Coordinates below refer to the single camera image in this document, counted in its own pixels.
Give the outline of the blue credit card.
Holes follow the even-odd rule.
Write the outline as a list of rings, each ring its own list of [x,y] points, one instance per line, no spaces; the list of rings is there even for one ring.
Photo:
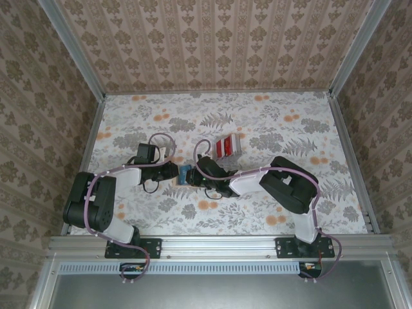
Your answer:
[[[188,185],[191,184],[187,181],[187,175],[192,170],[191,165],[181,165],[179,166],[179,175],[178,175],[178,185]]]

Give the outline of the beige card holder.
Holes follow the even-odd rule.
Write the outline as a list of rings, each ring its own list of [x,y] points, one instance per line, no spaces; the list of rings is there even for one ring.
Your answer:
[[[173,159],[173,162],[178,166],[178,176],[173,178],[172,185],[177,187],[189,187],[190,184],[186,180],[187,173],[192,170],[193,166],[191,164],[184,164],[183,162],[178,162],[177,159]]]

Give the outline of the clear card rack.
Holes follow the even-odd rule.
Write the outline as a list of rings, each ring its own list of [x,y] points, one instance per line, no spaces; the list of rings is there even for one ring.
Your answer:
[[[218,140],[220,140],[220,139],[225,139],[225,138],[228,137],[229,135],[232,137],[232,148],[233,148],[233,154],[232,154],[232,156],[225,156],[225,157],[223,157],[223,158],[217,158],[217,156],[216,156],[216,142],[217,142]],[[231,134],[229,134],[229,135],[220,137],[220,138],[217,139],[217,141],[215,141],[215,143],[214,143],[214,148],[213,148],[215,159],[217,159],[217,160],[233,159],[233,158],[237,158],[237,157],[239,157],[239,156],[241,155],[240,135],[237,134],[237,133],[231,133]]]

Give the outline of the grey metal panel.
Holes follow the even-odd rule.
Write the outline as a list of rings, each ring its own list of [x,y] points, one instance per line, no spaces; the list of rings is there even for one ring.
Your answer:
[[[279,275],[151,275],[57,280],[50,309],[395,309],[379,276],[304,282]]]

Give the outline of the wide aluminium frame rail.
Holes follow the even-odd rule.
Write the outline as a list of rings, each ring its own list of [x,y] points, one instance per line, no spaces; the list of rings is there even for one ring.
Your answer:
[[[212,261],[274,260],[276,239],[282,236],[160,236],[161,260]],[[335,238],[342,245],[342,259],[378,260],[396,256],[391,238],[384,234],[343,234]],[[101,261],[106,241],[95,236],[52,237],[46,257]]]

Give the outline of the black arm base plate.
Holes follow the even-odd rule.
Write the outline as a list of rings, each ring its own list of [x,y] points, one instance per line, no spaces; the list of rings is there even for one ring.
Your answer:
[[[151,259],[160,259],[162,251],[161,238],[143,238],[138,246],[143,248]],[[108,241],[104,257],[106,259],[145,259],[145,254],[137,249],[126,248]]]
[[[335,251],[330,238],[319,238],[313,243],[305,243],[292,238],[276,238],[277,258],[334,258]]]

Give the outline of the aluminium table side rail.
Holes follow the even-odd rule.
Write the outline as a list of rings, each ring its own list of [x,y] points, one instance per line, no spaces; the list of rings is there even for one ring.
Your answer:
[[[84,154],[83,154],[82,161],[80,164],[80,168],[79,168],[80,172],[88,171],[89,163],[91,160],[91,155],[93,153],[93,148],[94,148],[97,135],[98,135],[98,129],[100,127],[100,123],[101,123],[103,113],[104,113],[104,108],[106,105],[105,99],[106,98],[103,97],[103,99],[97,104],[97,109],[96,109],[96,113],[95,113],[93,123],[91,126],[91,131],[89,133],[88,141],[86,143]]]
[[[364,179],[362,177],[361,169],[359,167],[357,158],[355,156],[355,151],[353,149],[350,135],[346,128],[344,118],[339,107],[339,103],[335,97],[329,95],[328,102],[333,115],[335,126],[341,140],[342,150],[344,152],[346,163],[348,164],[348,169],[353,182],[355,192],[359,201],[359,205],[362,211],[362,216],[364,218],[365,226],[369,233],[380,234],[379,224],[374,213],[370,196],[368,194]]]

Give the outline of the thin aluminium table rail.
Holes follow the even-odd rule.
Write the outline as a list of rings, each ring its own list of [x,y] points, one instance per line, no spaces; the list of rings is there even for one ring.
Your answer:
[[[326,92],[330,93],[329,89],[218,89],[218,90],[177,90],[177,91],[134,91],[134,92],[107,92],[104,96],[110,95],[183,95],[183,94],[206,94],[206,93],[304,93],[304,92]]]

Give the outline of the aluminium frame post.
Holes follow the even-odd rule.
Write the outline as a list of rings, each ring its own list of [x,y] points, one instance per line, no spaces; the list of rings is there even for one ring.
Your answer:
[[[345,55],[340,68],[338,69],[330,86],[331,97],[337,97],[348,80],[350,73],[360,59],[369,41],[386,10],[390,6],[391,0],[374,0],[369,12],[366,14],[359,31],[357,32],[347,54]]]
[[[75,65],[82,74],[88,87],[93,93],[99,104],[103,103],[105,91],[97,74],[93,71],[92,65],[84,53],[79,40],[75,37],[68,22],[66,21],[62,10],[59,8],[56,0],[38,0],[40,6],[48,16],[51,24],[55,28],[61,41],[68,50]]]

